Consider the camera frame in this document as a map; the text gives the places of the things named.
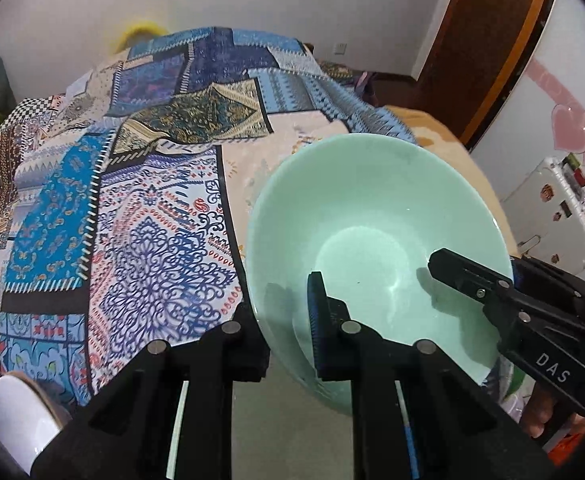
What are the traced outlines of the person's right hand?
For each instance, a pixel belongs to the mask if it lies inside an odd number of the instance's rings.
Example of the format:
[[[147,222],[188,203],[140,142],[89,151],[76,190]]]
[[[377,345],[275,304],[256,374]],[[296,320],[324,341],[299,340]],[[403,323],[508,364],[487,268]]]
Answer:
[[[568,428],[569,434],[585,434],[585,417],[579,414],[559,417],[554,414],[556,405],[553,394],[537,382],[521,414],[521,429],[531,438],[537,439],[542,437],[552,420],[557,420]]]

